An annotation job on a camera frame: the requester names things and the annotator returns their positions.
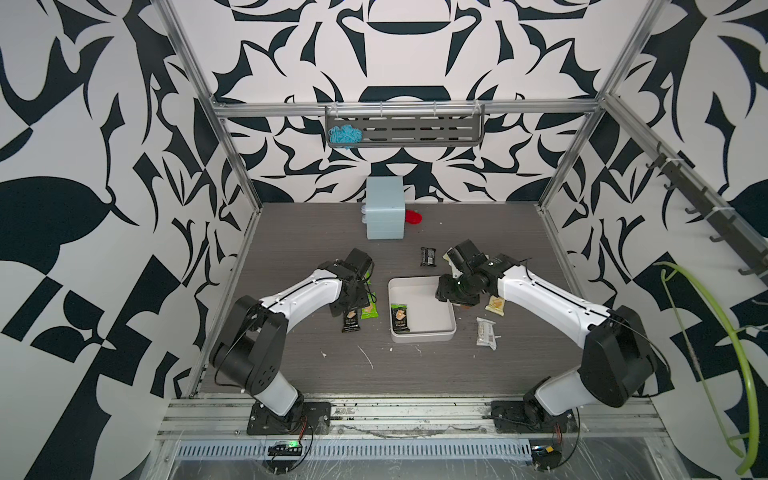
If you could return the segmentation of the green cookie packet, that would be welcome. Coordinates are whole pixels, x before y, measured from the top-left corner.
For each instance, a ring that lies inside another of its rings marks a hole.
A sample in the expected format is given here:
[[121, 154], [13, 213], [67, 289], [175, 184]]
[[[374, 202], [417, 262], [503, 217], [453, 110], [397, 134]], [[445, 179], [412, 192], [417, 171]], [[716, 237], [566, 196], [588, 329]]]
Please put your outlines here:
[[363, 320], [378, 318], [379, 313], [377, 309], [376, 295], [373, 293], [369, 293], [367, 297], [368, 297], [368, 305], [361, 309], [360, 318]]
[[497, 296], [491, 296], [489, 298], [488, 304], [485, 307], [485, 310], [495, 315], [503, 317], [505, 314], [504, 312], [505, 304], [506, 304], [506, 301], [503, 298], [497, 297]]

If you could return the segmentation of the white storage box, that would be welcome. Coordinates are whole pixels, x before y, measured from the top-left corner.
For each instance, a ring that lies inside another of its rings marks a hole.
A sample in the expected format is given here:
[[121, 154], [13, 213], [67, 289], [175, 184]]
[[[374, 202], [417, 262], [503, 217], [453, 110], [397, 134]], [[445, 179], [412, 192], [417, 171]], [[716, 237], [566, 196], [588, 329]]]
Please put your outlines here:
[[444, 342], [457, 330], [453, 306], [435, 298], [438, 276], [393, 278], [388, 283], [389, 313], [392, 304], [406, 304], [409, 333], [392, 331], [395, 343]]

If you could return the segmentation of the clear snack packet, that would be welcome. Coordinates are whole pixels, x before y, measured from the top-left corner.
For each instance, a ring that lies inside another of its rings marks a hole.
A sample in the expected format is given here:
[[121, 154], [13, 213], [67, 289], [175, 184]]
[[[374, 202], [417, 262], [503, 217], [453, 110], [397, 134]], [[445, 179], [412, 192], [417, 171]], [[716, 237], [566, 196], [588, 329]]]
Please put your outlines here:
[[497, 336], [495, 335], [494, 327], [495, 322], [477, 317], [477, 337], [476, 345], [481, 347], [489, 347], [492, 351], [497, 349]]

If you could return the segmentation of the black barcode snack packet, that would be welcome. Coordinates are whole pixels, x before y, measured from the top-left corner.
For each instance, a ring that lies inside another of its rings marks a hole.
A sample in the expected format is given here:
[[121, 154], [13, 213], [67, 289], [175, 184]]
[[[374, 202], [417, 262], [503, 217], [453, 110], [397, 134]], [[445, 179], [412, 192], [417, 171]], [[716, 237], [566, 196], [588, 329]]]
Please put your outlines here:
[[431, 247], [420, 248], [420, 266], [421, 267], [435, 267], [436, 266], [436, 249]]

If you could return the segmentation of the black cookie packet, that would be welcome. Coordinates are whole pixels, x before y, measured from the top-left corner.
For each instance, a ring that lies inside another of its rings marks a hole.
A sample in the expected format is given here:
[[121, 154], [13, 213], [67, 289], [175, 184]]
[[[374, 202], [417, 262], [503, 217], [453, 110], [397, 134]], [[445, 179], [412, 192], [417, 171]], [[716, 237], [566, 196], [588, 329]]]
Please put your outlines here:
[[392, 331], [397, 334], [409, 333], [408, 308], [406, 304], [392, 304], [390, 306]]
[[344, 314], [342, 332], [356, 332], [360, 330], [359, 311], [350, 310]]

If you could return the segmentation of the cream cookie packet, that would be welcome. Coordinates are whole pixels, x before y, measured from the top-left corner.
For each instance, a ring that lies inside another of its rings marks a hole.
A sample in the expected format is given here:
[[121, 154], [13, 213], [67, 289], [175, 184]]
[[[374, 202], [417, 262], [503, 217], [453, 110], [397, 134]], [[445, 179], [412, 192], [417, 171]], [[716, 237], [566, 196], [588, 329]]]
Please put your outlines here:
[[447, 263], [448, 263], [448, 264], [449, 264], [451, 267], [455, 267], [455, 264], [454, 264], [454, 262], [453, 262], [452, 258], [450, 257], [450, 255], [448, 254], [448, 252], [446, 252], [446, 253], [443, 255], [443, 257], [442, 257], [442, 258], [443, 258], [443, 259], [444, 259], [444, 260], [445, 260], [445, 261], [446, 261], [446, 262], [447, 262]]

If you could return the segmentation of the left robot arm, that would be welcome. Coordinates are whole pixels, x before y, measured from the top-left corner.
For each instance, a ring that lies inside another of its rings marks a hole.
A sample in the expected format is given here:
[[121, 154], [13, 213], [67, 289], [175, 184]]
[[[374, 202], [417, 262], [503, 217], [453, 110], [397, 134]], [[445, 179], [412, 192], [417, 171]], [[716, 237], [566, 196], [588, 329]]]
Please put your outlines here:
[[280, 371], [288, 334], [315, 311], [334, 317], [370, 305], [372, 258], [354, 248], [344, 259], [322, 263], [306, 279], [277, 294], [243, 296], [229, 310], [211, 347], [209, 364], [273, 415], [295, 421], [303, 397]]

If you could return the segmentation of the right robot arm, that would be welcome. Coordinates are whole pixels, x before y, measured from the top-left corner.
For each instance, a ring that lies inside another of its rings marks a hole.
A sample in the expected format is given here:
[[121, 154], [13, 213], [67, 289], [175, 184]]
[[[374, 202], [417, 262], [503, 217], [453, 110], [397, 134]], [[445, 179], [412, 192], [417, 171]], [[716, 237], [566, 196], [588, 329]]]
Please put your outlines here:
[[475, 306], [495, 296], [532, 313], [581, 351], [578, 366], [548, 377], [523, 397], [532, 423], [542, 423], [585, 405], [620, 408], [668, 362], [647, 337], [634, 310], [578, 297], [534, 274], [524, 260], [488, 256], [465, 240], [445, 254], [451, 273], [440, 276], [435, 297]]

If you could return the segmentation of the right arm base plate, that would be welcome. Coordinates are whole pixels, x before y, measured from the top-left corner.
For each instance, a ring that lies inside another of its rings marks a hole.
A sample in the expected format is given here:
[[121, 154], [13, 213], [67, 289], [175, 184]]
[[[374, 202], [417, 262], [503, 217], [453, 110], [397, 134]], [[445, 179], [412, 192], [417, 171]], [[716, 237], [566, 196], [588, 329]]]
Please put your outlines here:
[[552, 416], [533, 401], [494, 400], [490, 403], [488, 419], [497, 433], [575, 433], [578, 427], [572, 410]]

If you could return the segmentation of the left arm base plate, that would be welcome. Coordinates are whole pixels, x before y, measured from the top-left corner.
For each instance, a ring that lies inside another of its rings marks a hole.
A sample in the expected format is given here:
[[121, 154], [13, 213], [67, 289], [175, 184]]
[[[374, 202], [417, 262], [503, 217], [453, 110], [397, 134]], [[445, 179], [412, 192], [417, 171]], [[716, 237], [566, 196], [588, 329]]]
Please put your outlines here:
[[330, 429], [330, 420], [329, 402], [300, 402], [284, 416], [256, 402], [249, 414], [246, 433], [249, 436], [298, 435], [301, 431], [326, 434]]

